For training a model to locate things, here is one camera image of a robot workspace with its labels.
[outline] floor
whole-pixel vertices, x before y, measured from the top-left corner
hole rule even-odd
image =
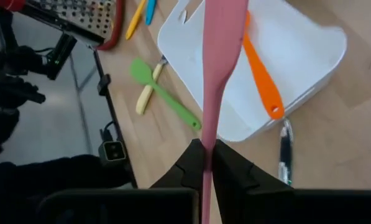
[[[14,15],[12,26],[19,45],[35,50],[54,47],[61,34],[20,14]],[[111,116],[105,98],[96,89],[99,76],[92,51],[78,42],[72,56],[76,74],[68,60],[55,81],[34,73],[25,77],[45,94],[46,102],[39,105],[28,101],[19,108],[19,124],[4,144],[0,162],[28,164],[79,154],[98,155],[99,128],[110,122]]]

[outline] wooden countertop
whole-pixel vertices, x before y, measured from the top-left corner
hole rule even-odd
[[[143,87],[129,74],[140,57],[151,67],[161,55],[160,26],[176,1],[158,1],[151,26],[143,17],[131,40],[125,40],[139,0],[126,1],[124,30],[118,46],[100,52],[109,73],[112,103],[140,188],[150,187],[179,158],[191,139],[198,138],[155,94],[145,115],[135,113]],[[347,53],[329,85],[290,115],[295,134],[293,186],[297,188],[371,189],[371,0],[289,0],[295,8],[325,26],[341,26],[348,37]],[[199,0],[191,0],[193,12]],[[170,66],[159,84],[201,118],[201,111]],[[279,129],[229,145],[268,173],[277,176]],[[212,221],[219,223],[216,202]]]

